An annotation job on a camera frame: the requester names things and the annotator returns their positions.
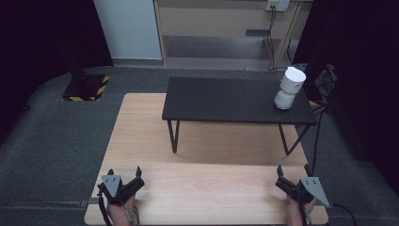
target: black and yellow hazard stripe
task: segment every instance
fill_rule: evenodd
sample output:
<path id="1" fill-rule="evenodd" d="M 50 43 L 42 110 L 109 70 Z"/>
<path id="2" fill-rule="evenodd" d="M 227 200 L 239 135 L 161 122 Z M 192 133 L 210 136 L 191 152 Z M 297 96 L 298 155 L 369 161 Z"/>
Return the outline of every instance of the black and yellow hazard stripe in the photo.
<path id="1" fill-rule="evenodd" d="M 108 83 L 109 76 L 105 76 L 103 81 L 101 82 L 99 88 L 97 89 L 97 92 L 93 96 L 89 97 L 84 97 L 84 96 L 79 96 L 79 95 L 73 95 L 73 96 L 68 96 L 64 97 L 63 100 L 66 101 L 74 101 L 74 102 L 83 102 L 83 101 L 98 101 L 100 100 L 101 96 L 103 95 L 103 92 L 105 91 L 106 84 Z"/>

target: black curtain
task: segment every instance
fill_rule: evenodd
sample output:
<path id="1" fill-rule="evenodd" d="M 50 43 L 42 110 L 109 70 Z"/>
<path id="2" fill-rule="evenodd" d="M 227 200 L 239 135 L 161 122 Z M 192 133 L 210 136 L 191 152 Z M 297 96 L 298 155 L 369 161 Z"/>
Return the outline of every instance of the black curtain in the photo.
<path id="1" fill-rule="evenodd" d="M 29 96 L 69 71 L 65 42 L 82 68 L 113 66 L 92 0 L 0 1 L 0 141 Z"/>

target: black tabletop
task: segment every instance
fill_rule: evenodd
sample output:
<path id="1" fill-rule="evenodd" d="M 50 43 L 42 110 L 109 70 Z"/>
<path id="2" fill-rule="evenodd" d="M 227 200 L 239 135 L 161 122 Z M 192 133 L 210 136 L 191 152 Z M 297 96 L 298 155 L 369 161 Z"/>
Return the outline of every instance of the black tabletop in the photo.
<path id="1" fill-rule="evenodd" d="M 305 92 L 293 106 L 278 109 L 279 81 L 170 77 L 162 119 L 315 125 Z"/>

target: black cable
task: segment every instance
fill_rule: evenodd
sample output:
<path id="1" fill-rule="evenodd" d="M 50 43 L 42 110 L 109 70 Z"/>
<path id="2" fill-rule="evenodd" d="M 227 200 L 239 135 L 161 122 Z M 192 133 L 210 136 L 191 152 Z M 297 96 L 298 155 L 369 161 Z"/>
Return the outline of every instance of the black cable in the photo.
<path id="1" fill-rule="evenodd" d="M 320 112 L 319 122 L 317 123 L 317 131 L 316 131 L 316 139 L 314 141 L 314 152 L 313 152 L 313 164 L 311 165 L 311 171 L 314 173 L 314 169 L 316 166 L 316 156 L 317 156 L 317 143 L 319 140 L 320 134 L 320 125 L 322 124 L 323 114 L 326 112 L 327 106 Z"/>
<path id="2" fill-rule="evenodd" d="M 350 217 L 352 218 L 352 220 L 353 220 L 353 225 L 354 225 L 354 226 L 357 226 L 357 225 L 358 225 L 358 222 L 356 221 L 355 215 L 354 215 L 347 207 L 345 207 L 345 206 L 343 206 L 343 205 L 341 205 L 341 204 L 337 204 L 337 203 L 332 203 L 332 206 L 333 206 L 333 207 L 340 207 L 340 208 L 342 208 L 343 210 L 345 210 L 345 211 L 350 215 Z"/>
<path id="3" fill-rule="evenodd" d="M 267 36 L 267 44 L 268 44 L 268 46 L 270 48 L 270 51 L 271 51 L 270 62 L 269 62 L 269 66 L 267 67 L 267 69 L 269 71 L 275 70 L 275 67 L 274 67 L 274 46 L 273 46 L 273 41 L 272 41 L 272 28 L 273 28 L 273 23 L 274 23 L 274 21 L 276 19 L 275 6 L 272 6 L 271 9 L 272 9 L 272 15 L 271 15 L 271 19 L 270 19 L 269 36 Z"/>
<path id="4" fill-rule="evenodd" d="M 294 61 L 291 58 L 291 54 L 290 54 L 290 45 L 291 45 L 291 40 L 288 42 L 288 46 L 287 46 L 287 57 L 288 57 L 288 60 L 290 61 L 291 65 L 294 65 Z"/>
<path id="5" fill-rule="evenodd" d="M 134 212 L 135 212 L 136 219 L 137 219 L 137 225 L 140 225 L 140 216 L 138 214 L 138 209 L 135 205 L 133 206 L 133 208 L 134 208 Z"/>

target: wooden table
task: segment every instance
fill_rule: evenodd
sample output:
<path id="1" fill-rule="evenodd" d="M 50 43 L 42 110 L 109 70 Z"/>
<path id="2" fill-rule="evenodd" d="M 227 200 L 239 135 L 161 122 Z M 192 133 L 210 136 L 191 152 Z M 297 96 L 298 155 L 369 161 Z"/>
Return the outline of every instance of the wooden table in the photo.
<path id="1" fill-rule="evenodd" d="M 287 201 L 275 186 L 276 169 L 282 164 L 295 183 L 306 175 L 300 144 L 286 156 L 277 125 L 184 121 L 173 153 L 161 118 L 165 97 L 126 94 L 91 196 L 109 169 L 126 184 L 140 166 L 146 184 L 136 206 L 143 225 L 284 224 Z M 295 128 L 283 127 L 287 142 L 294 142 Z M 311 217 L 314 224 L 326 223 L 324 206 Z M 104 225 L 98 204 L 88 206 L 85 222 Z"/>

